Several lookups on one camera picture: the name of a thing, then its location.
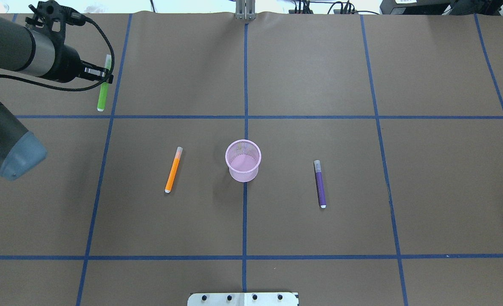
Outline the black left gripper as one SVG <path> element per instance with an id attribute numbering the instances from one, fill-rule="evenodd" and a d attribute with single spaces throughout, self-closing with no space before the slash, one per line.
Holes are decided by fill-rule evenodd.
<path id="1" fill-rule="evenodd" d="M 70 46 L 63 45 L 54 63 L 54 80 L 60 83 L 72 81 L 80 74 L 80 78 L 112 84 L 114 75 L 107 74 L 106 68 L 82 61 L 78 52 Z"/>

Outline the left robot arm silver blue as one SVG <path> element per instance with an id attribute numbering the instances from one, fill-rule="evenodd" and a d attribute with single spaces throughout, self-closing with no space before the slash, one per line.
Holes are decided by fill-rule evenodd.
<path id="1" fill-rule="evenodd" d="M 74 8 L 54 0 L 30 5 L 32 16 L 20 25 L 0 15 L 0 79 L 40 87 L 30 100 L 42 100 L 47 90 L 83 92 L 113 81 L 115 52 L 100 25 Z M 67 26 L 92 25 L 108 48 L 108 60 L 96 65 L 83 60 L 66 44 Z M 0 99 L 0 178 L 15 181 L 39 165 L 47 149 Z"/>

